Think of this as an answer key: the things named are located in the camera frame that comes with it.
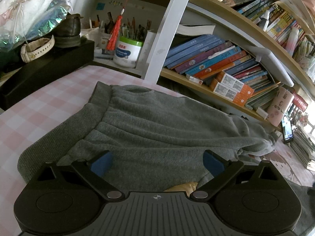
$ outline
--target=white plastic jar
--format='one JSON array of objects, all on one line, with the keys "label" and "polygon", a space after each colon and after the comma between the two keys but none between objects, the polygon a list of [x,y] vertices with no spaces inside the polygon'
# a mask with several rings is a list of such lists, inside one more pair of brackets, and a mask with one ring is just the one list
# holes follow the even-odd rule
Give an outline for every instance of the white plastic jar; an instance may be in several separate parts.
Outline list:
[{"label": "white plastic jar", "polygon": [[142,46],[143,42],[120,37],[116,43],[114,62],[123,67],[136,67]]}]

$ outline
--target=smartphone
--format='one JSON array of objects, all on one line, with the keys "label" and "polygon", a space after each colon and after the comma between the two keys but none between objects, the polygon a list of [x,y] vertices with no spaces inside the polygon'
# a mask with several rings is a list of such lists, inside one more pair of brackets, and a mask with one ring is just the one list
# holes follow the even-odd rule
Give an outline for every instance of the smartphone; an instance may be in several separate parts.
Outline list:
[{"label": "smartphone", "polygon": [[281,120],[283,143],[289,143],[293,140],[293,132],[290,122],[289,113],[285,112]]}]

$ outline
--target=green lid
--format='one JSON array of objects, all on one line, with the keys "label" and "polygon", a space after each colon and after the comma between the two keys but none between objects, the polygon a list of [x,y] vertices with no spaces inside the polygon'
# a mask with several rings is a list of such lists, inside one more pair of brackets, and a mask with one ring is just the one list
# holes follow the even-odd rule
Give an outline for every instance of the green lid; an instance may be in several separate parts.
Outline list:
[{"label": "green lid", "polygon": [[131,39],[128,39],[128,38],[123,37],[123,36],[121,36],[119,38],[119,40],[121,42],[128,43],[128,44],[131,44],[131,45],[134,45],[134,46],[138,46],[138,47],[142,47],[143,46],[143,42],[138,42],[138,41],[135,41],[135,40],[131,40]]}]

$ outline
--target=white watch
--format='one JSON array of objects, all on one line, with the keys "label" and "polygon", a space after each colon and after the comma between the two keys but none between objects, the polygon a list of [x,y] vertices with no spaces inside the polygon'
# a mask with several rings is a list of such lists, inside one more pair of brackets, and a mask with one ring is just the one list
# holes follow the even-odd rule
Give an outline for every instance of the white watch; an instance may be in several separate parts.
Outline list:
[{"label": "white watch", "polygon": [[54,36],[51,39],[41,38],[29,44],[24,44],[21,48],[21,58],[25,63],[29,63],[49,52],[54,44]]}]

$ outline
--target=purple book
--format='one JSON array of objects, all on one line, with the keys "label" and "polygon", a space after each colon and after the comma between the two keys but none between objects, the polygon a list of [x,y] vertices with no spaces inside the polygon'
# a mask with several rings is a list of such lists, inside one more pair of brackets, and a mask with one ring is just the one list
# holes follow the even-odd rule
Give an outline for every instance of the purple book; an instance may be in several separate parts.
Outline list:
[{"label": "purple book", "polygon": [[233,44],[230,41],[222,43],[219,46],[217,46],[217,47],[215,47],[213,49],[210,49],[210,50],[208,50],[206,52],[203,52],[203,53],[199,54],[198,56],[196,56],[196,57],[194,57],[194,58],[192,58],[192,59],[182,63],[180,66],[177,66],[174,69],[175,69],[176,72],[180,73],[180,72],[182,72],[184,70],[187,70],[190,67],[195,66],[197,63],[205,60],[207,57],[212,56],[213,54],[215,54],[217,52],[220,52],[222,50],[225,50],[225,49],[231,47],[232,45]]}]

